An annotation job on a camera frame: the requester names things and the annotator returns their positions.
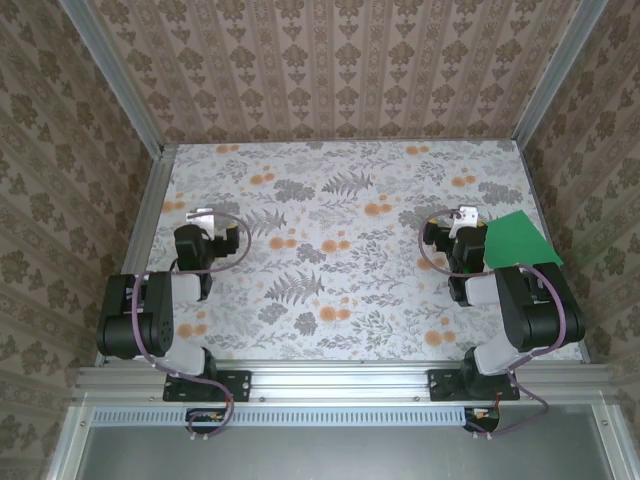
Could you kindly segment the grey metal panel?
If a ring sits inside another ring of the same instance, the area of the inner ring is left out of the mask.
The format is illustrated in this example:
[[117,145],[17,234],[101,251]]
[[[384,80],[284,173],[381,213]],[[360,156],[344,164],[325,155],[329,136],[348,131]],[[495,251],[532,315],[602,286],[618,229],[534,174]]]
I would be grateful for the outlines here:
[[94,423],[70,411],[46,480],[640,480],[615,406],[557,406],[490,439],[460,427],[232,427]]

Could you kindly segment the floral table cover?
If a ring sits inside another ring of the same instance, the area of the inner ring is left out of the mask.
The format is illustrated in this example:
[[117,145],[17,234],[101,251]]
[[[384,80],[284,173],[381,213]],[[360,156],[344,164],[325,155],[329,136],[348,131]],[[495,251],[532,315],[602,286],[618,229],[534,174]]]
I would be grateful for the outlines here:
[[544,225],[511,141],[182,145],[147,268],[168,268],[185,215],[211,208],[218,231],[230,216],[248,230],[209,298],[178,306],[180,337],[218,359],[456,360],[499,312],[458,306],[417,237],[463,204]]

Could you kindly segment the aluminium frame post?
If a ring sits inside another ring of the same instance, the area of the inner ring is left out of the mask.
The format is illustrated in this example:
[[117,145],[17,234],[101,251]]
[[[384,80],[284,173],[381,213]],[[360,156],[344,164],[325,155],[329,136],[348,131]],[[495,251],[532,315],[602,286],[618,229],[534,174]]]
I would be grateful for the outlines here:
[[118,57],[116,50],[111,46],[106,29],[100,24],[87,0],[60,0],[60,3],[136,130],[151,160],[159,160],[164,146],[160,130],[154,124],[142,96],[130,80],[125,61]]
[[532,138],[562,83],[607,6],[608,0],[581,0],[541,76],[512,136],[520,150]]

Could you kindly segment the aluminium side rail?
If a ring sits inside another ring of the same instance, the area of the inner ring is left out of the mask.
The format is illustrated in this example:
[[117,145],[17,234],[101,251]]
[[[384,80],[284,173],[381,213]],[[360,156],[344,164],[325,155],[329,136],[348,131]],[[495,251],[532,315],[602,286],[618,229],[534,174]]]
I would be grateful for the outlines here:
[[165,146],[151,166],[119,275],[139,275],[148,264],[177,152],[178,145]]

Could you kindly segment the green paper sheet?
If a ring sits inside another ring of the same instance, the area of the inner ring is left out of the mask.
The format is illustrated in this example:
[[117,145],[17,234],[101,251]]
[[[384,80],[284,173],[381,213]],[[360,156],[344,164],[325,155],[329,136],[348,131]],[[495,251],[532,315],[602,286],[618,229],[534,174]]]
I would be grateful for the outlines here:
[[508,214],[487,224],[484,259],[491,270],[516,264],[563,265],[552,245],[523,211]]

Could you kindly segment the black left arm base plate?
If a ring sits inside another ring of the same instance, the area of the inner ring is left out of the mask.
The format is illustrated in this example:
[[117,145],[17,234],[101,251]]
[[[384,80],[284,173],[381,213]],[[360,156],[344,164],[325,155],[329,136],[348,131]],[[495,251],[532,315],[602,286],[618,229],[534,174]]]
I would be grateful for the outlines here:
[[[215,380],[229,390],[236,402],[249,401],[252,383],[252,373],[249,370],[218,370]],[[224,402],[225,393],[211,385],[167,376],[163,400],[184,403]]]

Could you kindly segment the black wiring junction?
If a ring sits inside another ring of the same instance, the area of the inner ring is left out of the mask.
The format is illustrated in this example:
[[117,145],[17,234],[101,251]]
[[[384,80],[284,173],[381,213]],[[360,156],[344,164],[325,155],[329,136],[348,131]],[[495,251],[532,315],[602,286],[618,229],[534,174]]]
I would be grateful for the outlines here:
[[185,427],[193,437],[209,437],[223,423],[225,416],[225,408],[188,409],[185,413]]
[[471,433],[493,433],[500,422],[498,407],[474,407],[465,408],[465,425],[463,428]]

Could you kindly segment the aluminium cross rail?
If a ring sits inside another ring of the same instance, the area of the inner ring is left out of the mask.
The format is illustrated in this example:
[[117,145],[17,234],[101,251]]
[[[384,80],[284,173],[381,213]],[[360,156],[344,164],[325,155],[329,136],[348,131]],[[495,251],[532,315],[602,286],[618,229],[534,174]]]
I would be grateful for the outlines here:
[[[278,406],[408,406],[429,402],[427,372],[452,361],[221,361],[252,372],[249,403]],[[523,387],[551,405],[612,404],[616,389],[605,366],[534,360],[516,370]],[[158,405],[165,375],[135,361],[113,360],[79,371],[72,400],[85,405]]]

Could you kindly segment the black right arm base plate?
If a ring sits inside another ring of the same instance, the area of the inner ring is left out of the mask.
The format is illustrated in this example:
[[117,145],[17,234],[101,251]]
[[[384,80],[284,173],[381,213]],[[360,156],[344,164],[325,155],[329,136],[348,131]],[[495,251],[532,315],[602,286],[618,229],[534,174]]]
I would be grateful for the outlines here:
[[519,390],[506,374],[484,376],[458,369],[434,369],[427,372],[429,397],[433,402],[507,401],[520,399]]

